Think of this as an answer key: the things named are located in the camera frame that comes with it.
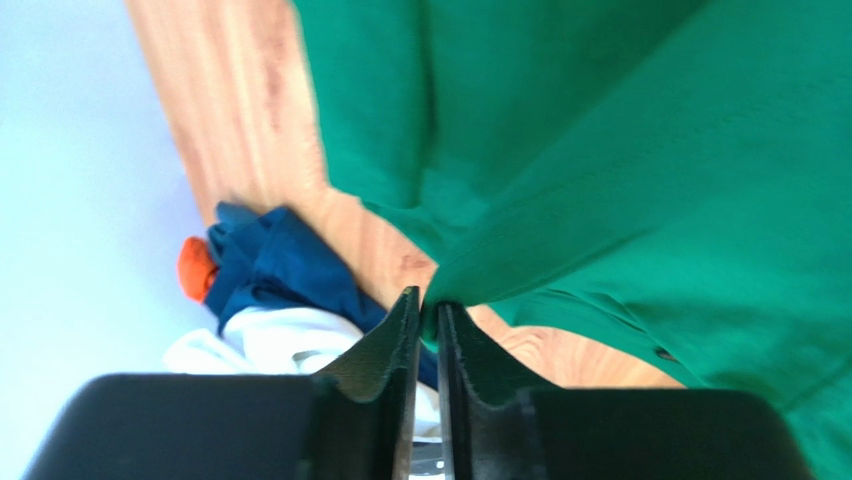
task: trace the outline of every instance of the black object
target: black object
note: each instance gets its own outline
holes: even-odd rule
[[[806,480],[784,422],[749,394],[564,390],[442,304],[447,478]],[[30,480],[402,479],[412,456],[419,295],[310,377],[113,375],[69,404]]]

